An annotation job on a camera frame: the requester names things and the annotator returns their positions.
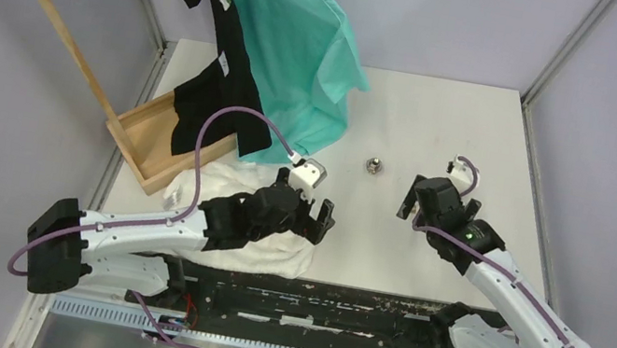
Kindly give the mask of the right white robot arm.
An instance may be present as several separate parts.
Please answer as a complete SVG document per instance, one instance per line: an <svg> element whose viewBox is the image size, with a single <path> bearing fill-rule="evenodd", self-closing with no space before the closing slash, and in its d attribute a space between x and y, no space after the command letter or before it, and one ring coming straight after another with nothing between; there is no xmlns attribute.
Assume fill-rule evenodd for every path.
<svg viewBox="0 0 617 348"><path fill-rule="evenodd" d="M450 179L417 175L398 217L410 218L439 256L481 291L511 329L507 337L462 302L447 305L428 327L429 348L592 348L532 290L490 224L481 203L461 200Z"/></svg>

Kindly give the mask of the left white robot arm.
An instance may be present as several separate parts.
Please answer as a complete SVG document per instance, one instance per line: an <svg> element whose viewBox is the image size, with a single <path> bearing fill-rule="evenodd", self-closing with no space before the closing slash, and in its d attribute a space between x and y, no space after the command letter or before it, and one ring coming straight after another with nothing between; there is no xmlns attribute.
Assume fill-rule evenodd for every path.
<svg viewBox="0 0 617 348"><path fill-rule="evenodd" d="M241 249L277 233L292 232L310 244L334 226L333 202L311 215L296 175L283 167L275 181L255 192L220 196L179 212L113 215L81 209L75 198L56 201L27 230L26 245L8 270L26 257L22 275L33 294L64 292L77 285L117 287L152 297L163 308L181 303L186 285L165 260L147 253L166 250Z"/></svg>

